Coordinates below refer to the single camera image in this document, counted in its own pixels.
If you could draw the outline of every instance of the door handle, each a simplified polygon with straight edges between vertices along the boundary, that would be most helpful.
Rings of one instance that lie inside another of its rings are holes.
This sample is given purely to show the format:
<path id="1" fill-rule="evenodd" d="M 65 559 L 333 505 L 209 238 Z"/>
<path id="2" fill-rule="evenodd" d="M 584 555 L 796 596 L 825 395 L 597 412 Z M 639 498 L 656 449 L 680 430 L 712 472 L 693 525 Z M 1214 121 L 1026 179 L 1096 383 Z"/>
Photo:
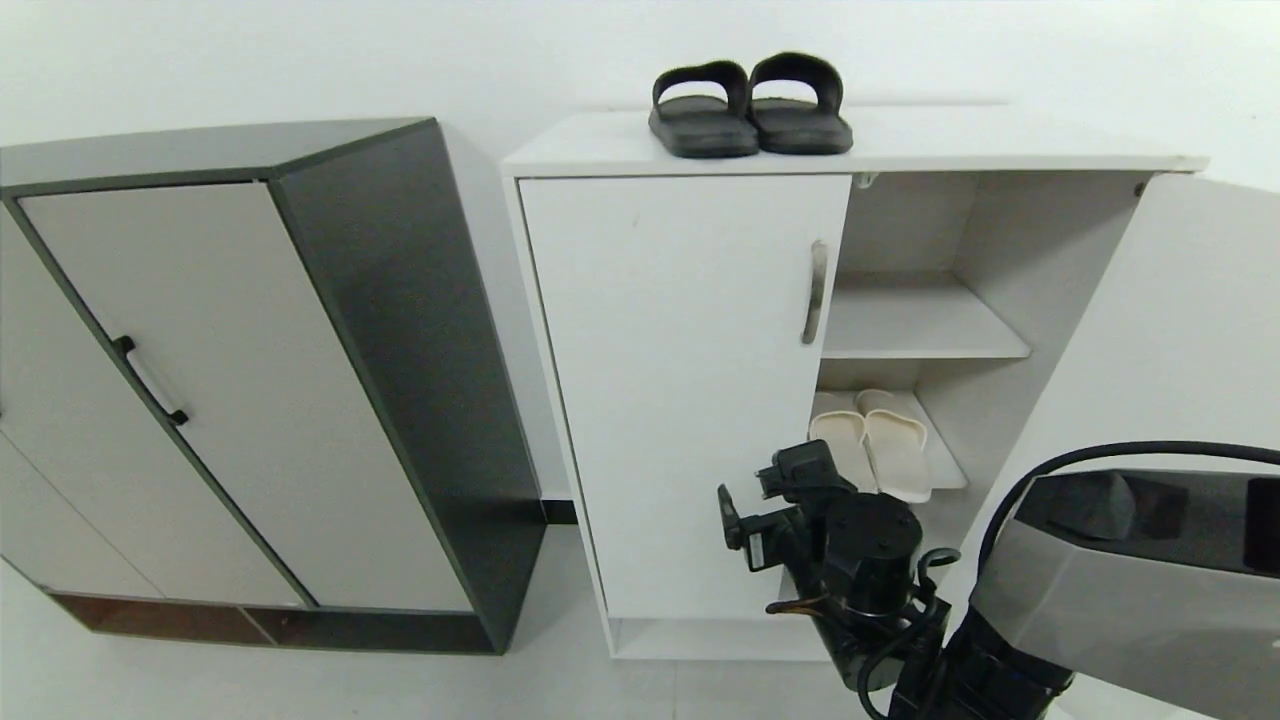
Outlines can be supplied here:
<path id="1" fill-rule="evenodd" d="M 809 309 L 805 313 L 804 332 L 800 333 L 800 342 L 813 345 L 818 337 L 818 318 L 822 316 L 822 304 L 827 299 L 827 243 L 818 240 L 813 247 L 813 274 L 809 278 Z"/>
<path id="2" fill-rule="evenodd" d="M 138 384 L 147 391 L 147 396 L 151 398 L 151 402 L 160 409 L 165 418 L 169 418 L 169 424 L 175 428 L 187 424 L 191 415 L 187 415 L 186 411 L 179 409 L 169 410 L 172 404 L 160 401 L 160 386 L 156 384 L 151 373 L 148 373 L 146 366 L 138 363 L 137 359 L 129 357 L 129 354 L 138 348 L 138 343 L 133 342 L 132 337 L 122 334 L 111 341 L 111 348 L 115 350 L 115 354 L 124 361 L 124 366 L 129 369 L 133 379 L 138 380 Z"/>

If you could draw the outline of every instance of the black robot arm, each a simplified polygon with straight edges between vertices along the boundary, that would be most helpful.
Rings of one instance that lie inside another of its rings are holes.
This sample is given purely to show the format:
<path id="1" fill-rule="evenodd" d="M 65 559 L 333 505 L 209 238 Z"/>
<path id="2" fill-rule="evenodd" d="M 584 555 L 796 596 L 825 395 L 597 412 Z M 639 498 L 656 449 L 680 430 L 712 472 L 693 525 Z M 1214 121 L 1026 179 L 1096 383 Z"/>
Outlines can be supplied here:
<path id="1" fill-rule="evenodd" d="M 809 616 L 873 720 L 1041 720 L 1073 670 L 1213 716 L 1274 711 L 1280 478 L 1050 475 L 1084 460 L 1151 454 L 1280 465 L 1272 450 L 1176 441 L 1088 447 L 1037 466 L 998 506 L 970 607 L 946 647 L 951 606 L 928 570 L 960 553 L 920 552 L 910 507 L 859 493 L 824 442 L 781 450 L 756 474 L 764 497 L 782 496 L 790 507 L 740 518 L 721 486 L 721 521 L 749 570 L 782 565 L 791 574 L 799 597 L 765 612 Z M 1121 609 L 1115 598 L 1129 587 Z M 1197 610 L 1224 602 L 1230 610 L 1215 618 Z M 1233 664 L 1231 678 L 1204 683 L 1204 662 Z M 895 683 L 881 712 L 869 693 Z"/>

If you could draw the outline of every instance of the black slipper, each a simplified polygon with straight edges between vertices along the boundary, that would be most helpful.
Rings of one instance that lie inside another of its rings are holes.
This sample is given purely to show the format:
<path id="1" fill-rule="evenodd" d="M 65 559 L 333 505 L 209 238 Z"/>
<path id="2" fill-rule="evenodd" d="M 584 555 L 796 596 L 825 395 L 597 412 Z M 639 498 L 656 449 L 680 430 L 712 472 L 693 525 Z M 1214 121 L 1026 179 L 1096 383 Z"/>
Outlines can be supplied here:
<path id="1" fill-rule="evenodd" d="M 813 87 L 818 104 L 781 97 L 756 99 L 755 86 L 795 79 Z M 840 117 L 845 87 L 829 63 L 813 55 L 780 53 L 751 70 L 749 117 L 759 129 L 760 149 L 785 155 L 840 155 L 854 146 L 854 132 Z"/>
<path id="2" fill-rule="evenodd" d="M 717 82 L 728 102 L 719 97 L 692 95 L 659 102 L 667 88 L 682 82 Z M 741 158 L 755 155 L 760 146 L 755 128 L 746 122 L 746 70 L 730 60 L 675 68 L 653 83 L 649 129 L 668 152 L 678 158 Z"/>

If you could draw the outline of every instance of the white slipper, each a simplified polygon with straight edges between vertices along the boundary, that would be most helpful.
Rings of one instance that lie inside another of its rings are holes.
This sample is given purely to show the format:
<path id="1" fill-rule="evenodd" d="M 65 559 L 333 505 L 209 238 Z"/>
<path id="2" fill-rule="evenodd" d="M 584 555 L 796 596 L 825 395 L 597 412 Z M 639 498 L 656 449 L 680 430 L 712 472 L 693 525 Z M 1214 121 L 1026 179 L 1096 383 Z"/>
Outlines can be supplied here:
<path id="1" fill-rule="evenodd" d="M 933 479 L 924 461 L 929 430 L 911 405 L 884 389 L 864 389 L 855 402 L 865 418 L 867 450 L 881 492 L 902 502 L 928 502 Z"/>
<path id="2" fill-rule="evenodd" d="M 878 492 L 870 460 L 867 459 L 867 423 L 854 411 L 849 396 L 819 392 L 813 396 L 809 439 L 824 439 L 836 461 L 836 471 L 858 492 Z"/>

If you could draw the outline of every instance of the black door handle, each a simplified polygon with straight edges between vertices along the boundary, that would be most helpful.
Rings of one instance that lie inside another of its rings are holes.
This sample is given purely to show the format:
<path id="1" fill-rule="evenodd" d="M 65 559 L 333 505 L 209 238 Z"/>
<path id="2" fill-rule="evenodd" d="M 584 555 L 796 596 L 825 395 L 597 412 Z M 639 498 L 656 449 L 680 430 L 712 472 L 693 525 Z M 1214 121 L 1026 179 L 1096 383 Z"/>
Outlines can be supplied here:
<path id="1" fill-rule="evenodd" d="M 111 348 L 115 350 L 115 354 L 120 356 L 120 360 L 124 363 L 124 366 L 128 368 L 129 374 L 133 375 L 133 379 L 136 379 L 138 384 L 147 391 L 147 398 L 156 407 L 160 409 L 160 413 L 164 414 L 165 418 L 169 419 L 169 424 L 175 428 L 187 424 L 187 420 L 191 419 L 191 415 L 187 415 L 187 413 L 183 410 L 170 411 L 168 407 L 165 407 L 165 404 L 160 401 L 160 393 L 157 391 L 155 380 L 151 379 L 151 374 L 147 373 L 145 368 L 137 365 L 133 360 L 129 359 L 129 354 L 138 348 L 138 343 L 134 342 L 132 337 L 122 334 L 120 337 L 111 341 Z"/>

